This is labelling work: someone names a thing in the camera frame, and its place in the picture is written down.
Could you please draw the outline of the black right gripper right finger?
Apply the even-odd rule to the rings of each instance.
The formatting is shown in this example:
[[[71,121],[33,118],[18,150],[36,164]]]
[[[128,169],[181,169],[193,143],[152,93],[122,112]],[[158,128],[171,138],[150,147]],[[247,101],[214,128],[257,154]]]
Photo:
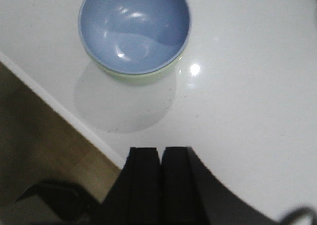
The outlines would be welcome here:
[[[226,188],[191,147],[167,147],[162,158],[166,225],[275,225]]]

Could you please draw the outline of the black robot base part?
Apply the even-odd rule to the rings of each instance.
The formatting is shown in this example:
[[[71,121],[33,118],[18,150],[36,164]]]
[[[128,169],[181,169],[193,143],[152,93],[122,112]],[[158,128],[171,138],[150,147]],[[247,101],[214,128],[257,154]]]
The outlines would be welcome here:
[[[100,206],[83,186],[58,180],[42,180],[29,186],[16,202],[38,196],[63,221],[77,222],[89,218]]]

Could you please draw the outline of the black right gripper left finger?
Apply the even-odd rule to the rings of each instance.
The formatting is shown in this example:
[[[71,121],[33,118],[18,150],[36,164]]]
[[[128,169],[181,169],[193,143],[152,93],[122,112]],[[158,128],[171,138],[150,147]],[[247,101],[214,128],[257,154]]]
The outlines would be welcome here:
[[[94,225],[158,225],[160,159],[155,148],[130,148],[126,164],[91,217]]]

